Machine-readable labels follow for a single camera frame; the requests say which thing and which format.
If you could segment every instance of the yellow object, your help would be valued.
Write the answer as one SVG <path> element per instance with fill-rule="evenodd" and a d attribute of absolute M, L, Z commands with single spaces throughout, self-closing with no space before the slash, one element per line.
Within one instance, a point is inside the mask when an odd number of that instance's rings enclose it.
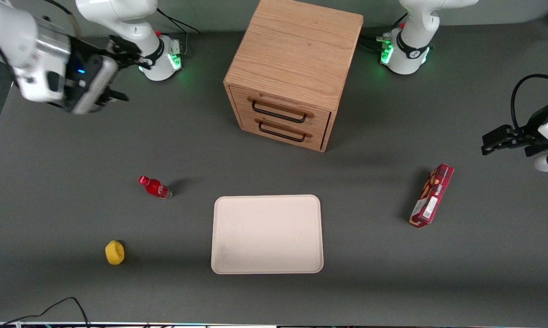
<path fill-rule="evenodd" d="M 111 241 L 106 245 L 106 259 L 108 263 L 117 266 L 124 260 L 124 247 L 118 241 Z"/>

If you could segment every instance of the gray tabletop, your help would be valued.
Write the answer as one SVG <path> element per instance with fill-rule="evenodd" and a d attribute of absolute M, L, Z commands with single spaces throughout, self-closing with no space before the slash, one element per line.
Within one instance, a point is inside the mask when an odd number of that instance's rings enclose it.
<path fill-rule="evenodd" d="M 548 73 L 548 19 L 442 27 L 407 77 L 357 51 L 325 154 L 239 130 L 222 79 L 241 37 L 191 37 L 170 81 L 122 71 L 114 88 L 131 101 L 98 114 L 10 92 L 0 320 L 75 296 L 92 321 L 548 327 L 548 174 L 521 149 L 480 154 L 481 136 L 509 122 L 515 83 Z M 529 81 L 520 120 L 547 103 L 548 82 Z M 456 169 L 449 189 L 434 223 L 414 228 L 442 162 Z M 142 174 L 174 199 L 146 195 Z M 218 197 L 294 194 L 322 203 L 322 272 L 212 272 Z M 120 266 L 105 260 L 113 239 L 126 245 Z M 70 303 L 45 320 L 81 317 Z"/>

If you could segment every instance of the wooden box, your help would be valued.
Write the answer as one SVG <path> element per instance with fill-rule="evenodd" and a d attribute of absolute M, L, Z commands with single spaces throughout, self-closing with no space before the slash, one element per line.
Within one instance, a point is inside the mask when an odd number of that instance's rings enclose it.
<path fill-rule="evenodd" d="M 363 16 L 261 0 L 223 83 L 243 131 L 326 150 Z"/>

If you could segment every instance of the black metal handle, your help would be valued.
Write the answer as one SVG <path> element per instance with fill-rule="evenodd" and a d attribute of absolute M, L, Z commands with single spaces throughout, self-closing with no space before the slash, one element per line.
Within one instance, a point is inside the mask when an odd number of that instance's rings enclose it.
<path fill-rule="evenodd" d="M 278 133 L 278 132 L 274 132 L 274 131 L 268 131 L 267 129 L 264 129 L 262 128 L 262 122 L 259 122 L 258 123 L 258 128 L 260 129 L 260 131 L 262 131 L 263 133 L 268 133 L 268 134 L 271 134 L 271 135 L 276 135 L 276 137 L 281 137 L 281 138 L 284 138 L 284 139 L 288 139 L 288 140 L 291 140 L 291 141 L 294 141 L 295 143 L 301 143 L 304 141 L 304 139 L 306 139 L 307 135 L 303 133 L 303 137 L 301 139 L 298 139 L 298 138 L 293 138 L 293 137 L 289 137 L 287 135 L 283 135 L 282 133 Z"/>
<path fill-rule="evenodd" d="M 297 119 L 297 118 L 291 118 L 289 116 L 276 114 L 276 113 L 273 113 L 273 112 L 268 112 L 267 110 L 263 110 L 263 109 L 260 109 L 260 108 L 256 108 L 256 100 L 252 101 L 252 109 L 256 113 L 270 115 L 270 116 L 273 116 L 274 118 L 281 118 L 282 120 L 287 120 L 287 121 L 291 121 L 291 122 L 294 122 L 294 123 L 303 123 L 307 119 L 307 114 L 303 114 L 303 118 Z"/>

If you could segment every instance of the white tray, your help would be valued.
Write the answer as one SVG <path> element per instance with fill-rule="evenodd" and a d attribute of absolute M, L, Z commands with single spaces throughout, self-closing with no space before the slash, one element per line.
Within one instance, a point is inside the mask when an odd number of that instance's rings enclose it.
<path fill-rule="evenodd" d="M 217 274 L 317 273 L 322 269 L 315 195 L 221 197 L 213 212 Z"/>

